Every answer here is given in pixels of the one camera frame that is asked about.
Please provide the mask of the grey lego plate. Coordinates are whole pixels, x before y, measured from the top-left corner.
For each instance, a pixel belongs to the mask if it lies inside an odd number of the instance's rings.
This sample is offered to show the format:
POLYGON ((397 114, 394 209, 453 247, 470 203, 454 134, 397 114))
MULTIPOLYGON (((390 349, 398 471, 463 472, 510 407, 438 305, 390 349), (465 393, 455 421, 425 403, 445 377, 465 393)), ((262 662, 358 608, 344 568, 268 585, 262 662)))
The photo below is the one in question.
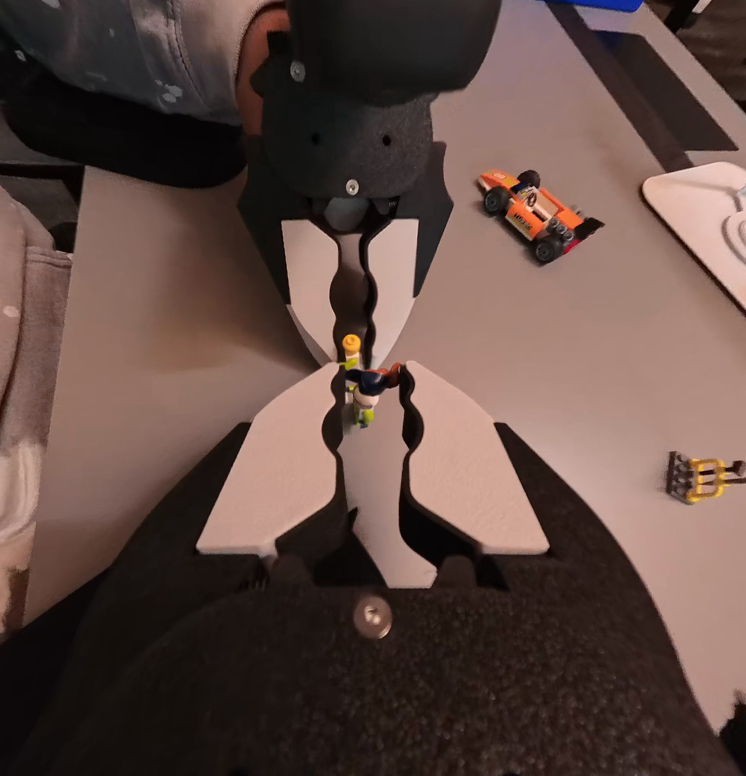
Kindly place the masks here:
POLYGON ((693 470, 688 456, 670 451, 666 469, 666 493, 680 501, 687 502, 687 495, 693 484, 693 470))

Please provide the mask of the small yellow lego piece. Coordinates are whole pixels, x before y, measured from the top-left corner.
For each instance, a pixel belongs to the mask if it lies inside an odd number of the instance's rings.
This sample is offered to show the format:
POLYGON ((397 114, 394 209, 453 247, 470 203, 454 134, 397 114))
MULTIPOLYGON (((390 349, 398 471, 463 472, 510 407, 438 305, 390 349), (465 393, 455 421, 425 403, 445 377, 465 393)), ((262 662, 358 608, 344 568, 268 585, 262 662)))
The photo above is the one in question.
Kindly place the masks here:
POLYGON ((746 462, 725 462, 719 459, 689 459, 689 487, 686 501, 689 504, 716 499, 729 487, 746 485, 746 462))

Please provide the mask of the green lego minifigure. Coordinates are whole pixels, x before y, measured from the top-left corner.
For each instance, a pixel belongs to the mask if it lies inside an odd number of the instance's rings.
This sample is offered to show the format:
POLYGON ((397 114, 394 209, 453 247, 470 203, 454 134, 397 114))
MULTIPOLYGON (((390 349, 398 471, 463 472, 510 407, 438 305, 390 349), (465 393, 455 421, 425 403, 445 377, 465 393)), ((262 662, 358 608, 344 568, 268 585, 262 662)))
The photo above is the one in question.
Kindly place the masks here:
POLYGON ((374 410, 380 399, 380 394, 362 393, 359 384, 348 387, 347 394, 354 423, 361 429, 368 428, 374 420, 374 410))

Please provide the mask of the person's left forearm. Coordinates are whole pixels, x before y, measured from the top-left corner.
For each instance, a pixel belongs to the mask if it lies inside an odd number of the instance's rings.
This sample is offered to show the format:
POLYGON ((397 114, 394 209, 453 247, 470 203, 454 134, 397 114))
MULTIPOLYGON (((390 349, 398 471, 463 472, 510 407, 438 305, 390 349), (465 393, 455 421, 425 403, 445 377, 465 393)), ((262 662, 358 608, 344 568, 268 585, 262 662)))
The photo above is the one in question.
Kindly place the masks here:
POLYGON ((240 127, 242 36, 267 3, 0 1, 0 40, 88 92, 240 127))

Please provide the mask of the orange lego race car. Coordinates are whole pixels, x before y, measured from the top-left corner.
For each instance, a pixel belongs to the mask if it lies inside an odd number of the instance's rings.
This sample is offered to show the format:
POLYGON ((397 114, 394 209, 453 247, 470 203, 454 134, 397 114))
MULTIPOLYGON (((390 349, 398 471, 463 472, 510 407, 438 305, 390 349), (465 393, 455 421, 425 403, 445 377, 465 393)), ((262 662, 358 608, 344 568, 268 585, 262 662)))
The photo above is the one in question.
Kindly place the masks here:
POLYGON ((544 189, 540 174, 533 169, 518 175, 487 170, 475 184, 482 194, 484 212, 513 228, 527 242, 539 266, 567 255, 605 226, 544 189))

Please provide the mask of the blue cap with orange hair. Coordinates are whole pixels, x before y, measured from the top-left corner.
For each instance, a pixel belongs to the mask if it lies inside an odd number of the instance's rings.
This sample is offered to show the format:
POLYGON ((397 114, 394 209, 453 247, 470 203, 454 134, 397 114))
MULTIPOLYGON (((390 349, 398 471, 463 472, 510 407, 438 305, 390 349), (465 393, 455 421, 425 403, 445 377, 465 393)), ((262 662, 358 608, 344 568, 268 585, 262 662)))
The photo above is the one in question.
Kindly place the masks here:
POLYGON ((357 378, 359 392, 368 396, 379 396, 386 390, 398 387, 402 364, 395 363, 390 368, 365 369, 357 378))

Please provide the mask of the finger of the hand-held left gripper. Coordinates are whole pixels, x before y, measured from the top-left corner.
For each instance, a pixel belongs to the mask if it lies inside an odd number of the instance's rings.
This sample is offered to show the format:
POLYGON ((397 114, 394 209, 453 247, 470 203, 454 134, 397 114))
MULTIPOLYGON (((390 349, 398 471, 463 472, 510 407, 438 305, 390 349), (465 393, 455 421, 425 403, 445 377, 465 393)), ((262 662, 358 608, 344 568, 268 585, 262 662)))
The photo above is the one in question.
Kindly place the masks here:
POLYGON ((342 248, 337 237, 309 219, 281 221, 289 301, 287 312, 320 366, 342 360, 341 328, 353 329, 341 293, 342 248))
POLYGON ((397 218, 376 230, 363 249, 370 288, 367 364, 383 366, 415 301, 418 220, 397 218))

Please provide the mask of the person's left hand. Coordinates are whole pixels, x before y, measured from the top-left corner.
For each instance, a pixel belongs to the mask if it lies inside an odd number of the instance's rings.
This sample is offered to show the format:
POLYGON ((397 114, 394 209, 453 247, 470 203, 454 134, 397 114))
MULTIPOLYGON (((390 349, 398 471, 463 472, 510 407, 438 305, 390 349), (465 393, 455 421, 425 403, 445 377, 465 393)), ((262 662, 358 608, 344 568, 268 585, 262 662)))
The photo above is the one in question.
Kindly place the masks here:
POLYGON ((242 130, 247 137, 261 135, 262 98, 251 86, 251 76, 269 56, 268 35, 288 32, 290 20, 286 5, 269 2, 254 14, 248 24, 239 52, 235 98, 242 130))

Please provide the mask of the white booklet stand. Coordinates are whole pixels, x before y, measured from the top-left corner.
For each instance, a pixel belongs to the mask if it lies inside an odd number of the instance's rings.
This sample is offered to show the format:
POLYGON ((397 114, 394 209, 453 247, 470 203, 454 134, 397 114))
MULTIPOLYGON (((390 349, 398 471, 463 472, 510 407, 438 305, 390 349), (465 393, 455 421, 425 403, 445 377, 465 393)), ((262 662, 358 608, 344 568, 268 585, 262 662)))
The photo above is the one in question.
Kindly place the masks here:
POLYGON ((652 176, 641 194, 746 315, 746 170, 702 164, 652 176))

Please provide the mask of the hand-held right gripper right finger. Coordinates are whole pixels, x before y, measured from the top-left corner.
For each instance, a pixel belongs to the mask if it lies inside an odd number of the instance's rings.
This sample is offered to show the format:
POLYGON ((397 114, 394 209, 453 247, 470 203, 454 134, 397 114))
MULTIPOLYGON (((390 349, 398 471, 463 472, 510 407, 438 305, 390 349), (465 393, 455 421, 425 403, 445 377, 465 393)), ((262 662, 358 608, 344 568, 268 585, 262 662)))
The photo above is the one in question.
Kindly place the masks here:
POLYGON ((549 542, 492 417, 417 362, 400 368, 400 531, 425 559, 539 556, 549 542))

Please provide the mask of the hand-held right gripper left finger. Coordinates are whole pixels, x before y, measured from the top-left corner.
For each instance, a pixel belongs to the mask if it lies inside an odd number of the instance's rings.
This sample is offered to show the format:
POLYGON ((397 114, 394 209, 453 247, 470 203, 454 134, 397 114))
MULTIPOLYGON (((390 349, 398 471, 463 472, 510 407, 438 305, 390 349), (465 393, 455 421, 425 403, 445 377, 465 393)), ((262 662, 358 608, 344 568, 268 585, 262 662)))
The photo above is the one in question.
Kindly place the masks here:
POLYGON ((253 418, 197 540, 203 555, 319 559, 349 527, 339 446, 346 371, 327 364, 253 418))

